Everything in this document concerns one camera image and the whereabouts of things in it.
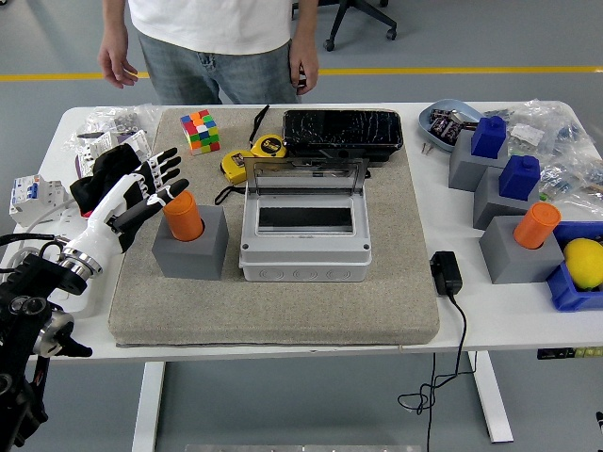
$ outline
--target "power adapter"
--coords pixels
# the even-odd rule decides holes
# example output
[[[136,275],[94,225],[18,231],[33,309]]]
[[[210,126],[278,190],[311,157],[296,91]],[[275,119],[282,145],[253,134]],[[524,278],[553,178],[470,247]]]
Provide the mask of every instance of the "power adapter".
[[[430,260],[435,289],[439,295],[456,295],[463,287],[463,278],[453,251],[436,251]]]

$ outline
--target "blue cube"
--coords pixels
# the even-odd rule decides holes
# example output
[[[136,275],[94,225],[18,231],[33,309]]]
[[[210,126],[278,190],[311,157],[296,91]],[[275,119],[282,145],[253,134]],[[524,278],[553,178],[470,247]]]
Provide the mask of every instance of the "blue cube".
[[[507,124],[500,116],[481,118],[471,138],[471,155],[497,158],[507,138]]]
[[[531,155],[512,155],[498,178],[498,194],[505,198],[527,201],[540,181],[540,162]]]

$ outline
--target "office chair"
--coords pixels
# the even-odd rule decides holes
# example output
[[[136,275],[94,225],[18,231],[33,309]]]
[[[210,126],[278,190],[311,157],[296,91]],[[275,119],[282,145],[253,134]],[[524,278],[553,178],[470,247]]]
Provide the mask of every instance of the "office chair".
[[[379,0],[379,6],[384,8],[389,3],[388,0]],[[318,0],[318,5],[320,7],[325,7],[327,5],[337,5],[339,4],[339,10],[337,11],[337,15],[335,16],[335,22],[333,23],[333,28],[331,29],[331,36],[329,39],[324,41],[324,48],[327,52],[333,51],[335,48],[335,35],[337,34],[337,30],[341,25],[341,21],[343,20],[343,16],[346,14],[348,8],[356,8],[360,9],[365,14],[368,14],[370,17],[377,19],[384,24],[389,25],[391,28],[387,30],[387,38],[389,40],[394,40],[396,38],[396,27],[398,24],[378,9],[370,5],[367,0]],[[293,11],[298,8],[298,3],[293,4]]]

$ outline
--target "blue tray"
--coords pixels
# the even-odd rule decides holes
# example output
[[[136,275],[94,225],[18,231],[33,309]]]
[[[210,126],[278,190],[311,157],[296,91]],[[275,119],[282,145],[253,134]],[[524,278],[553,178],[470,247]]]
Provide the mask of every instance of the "blue tray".
[[[432,114],[433,109],[438,110],[457,110],[463,115],[467,116],[470,120],[474,122],[479,122],[483,115],[476,110],[475,108],[471,108],[464,102],[455,101],[454,99],[443,99],[441,101],[437,101],[435,104],[428,106],[418,115],[418,125],[420,127],[421,133],[425,136],[426,139],[432,141],[437,146],[442,148],[444,151],[451,153],[454,149],[454,146],[451,146],[438,137],[430,134],[430,128],[432,127],[430,123],[430,115]]]
[[[574,238],[591,238],[603,234],[603,221],[562,221],[555,231],[555,238],[561,248]],[[567,265],[562,262],[546,279],[552,295],[553,304],[558,311],[574,312],[590,309],[603,309],[603,292],[579,291],[572,281]]]

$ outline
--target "gray cube holder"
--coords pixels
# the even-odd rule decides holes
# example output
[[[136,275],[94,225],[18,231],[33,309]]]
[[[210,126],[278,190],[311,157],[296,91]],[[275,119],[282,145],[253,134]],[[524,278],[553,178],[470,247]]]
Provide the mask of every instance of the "gray cube holder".
[[[516,200],[498,194],[498,178],[502,174],[500,168],[488,168],[473,194],[473,227],[485,229],[492,218],[503,215],[524,215],[530,206],[540,199],[538,185],[528,195],[528,200]]]
[[[509,161],[507,140],[502,143],[498,158],[471,155],[471,137],[474,132],[462,130],[450,155],[448,187],[457,190],[475,191],[481,177],[489,167],[505,168]]]
[[[528,250],[513,238],[523,217],[496,217],[480,238],[483,259],[493,284],[542,283],[563,262],[563,253],[551,234],[537,250]]]
[[[219,280],[228,245],[228,226],[224,209],[198,205],[204,221],[204,233],[190,242],[173,238],[165,217],[161,219],[153,244],[155,257],[163,276],[187,280]]]

